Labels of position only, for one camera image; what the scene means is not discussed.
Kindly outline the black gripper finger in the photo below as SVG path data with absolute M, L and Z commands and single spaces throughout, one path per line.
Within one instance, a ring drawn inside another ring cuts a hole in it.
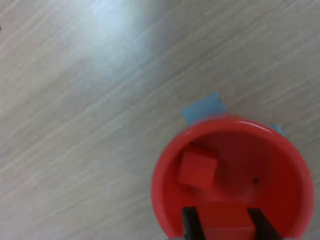
M 182 208 L 182 220 L 185 240 L 205 240 L 205 234 L 196 207 Z
M 283 237 L 259 208 L 248 208 L 247 211 L 255 226 L 256 240 L 283 240 Z

